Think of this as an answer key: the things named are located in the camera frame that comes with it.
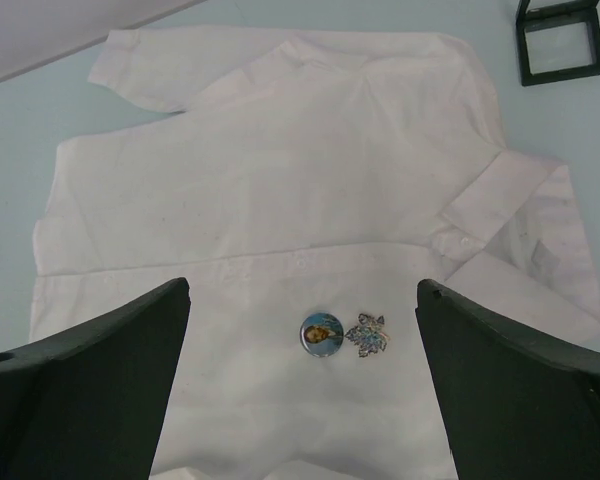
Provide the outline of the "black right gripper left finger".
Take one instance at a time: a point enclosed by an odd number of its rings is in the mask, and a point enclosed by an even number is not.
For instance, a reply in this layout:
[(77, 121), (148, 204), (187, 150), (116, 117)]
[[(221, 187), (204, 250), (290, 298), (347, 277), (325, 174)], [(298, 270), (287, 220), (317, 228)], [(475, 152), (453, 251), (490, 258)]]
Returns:
[(190, 311), (176, 278), (0, 352), (0, 479), (146, 479)]

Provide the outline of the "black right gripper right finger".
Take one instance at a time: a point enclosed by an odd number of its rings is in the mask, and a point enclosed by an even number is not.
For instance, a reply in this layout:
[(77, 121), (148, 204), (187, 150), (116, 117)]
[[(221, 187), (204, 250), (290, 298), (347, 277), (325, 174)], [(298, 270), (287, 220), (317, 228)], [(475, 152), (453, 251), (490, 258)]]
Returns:
[(600, 479), (600, 353), (430, 279), (417, 323), (461, 479)]

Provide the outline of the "gold maple leaf brooch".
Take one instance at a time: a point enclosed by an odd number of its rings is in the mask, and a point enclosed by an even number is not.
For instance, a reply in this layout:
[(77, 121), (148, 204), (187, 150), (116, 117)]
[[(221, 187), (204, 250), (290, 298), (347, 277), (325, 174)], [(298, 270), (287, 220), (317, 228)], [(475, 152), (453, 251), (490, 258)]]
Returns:
[(345, 332), (344, 338), (356, 347), (359, 358), (367, 358), (386, 350), (390, 337), (385, 326), (383, 315), (360, 313), (357, 324)]

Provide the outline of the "white button-up shirt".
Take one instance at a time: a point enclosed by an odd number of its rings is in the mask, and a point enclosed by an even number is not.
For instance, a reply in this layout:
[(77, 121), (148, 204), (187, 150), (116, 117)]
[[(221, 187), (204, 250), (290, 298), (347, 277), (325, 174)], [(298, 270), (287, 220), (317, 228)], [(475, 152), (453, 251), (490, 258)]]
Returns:
[[(59, 145), (30, 336), (188, 281), (154, 478), (454, 478), (415, 318), (424, 278), (573, 343), (600, 334), (568, 169), (506, 146), (458, 39), (123, 30), (89, 79), (165, 119)], [(316, 312), (344, 334), (383, 315), (386, 350), (309, 355)]]

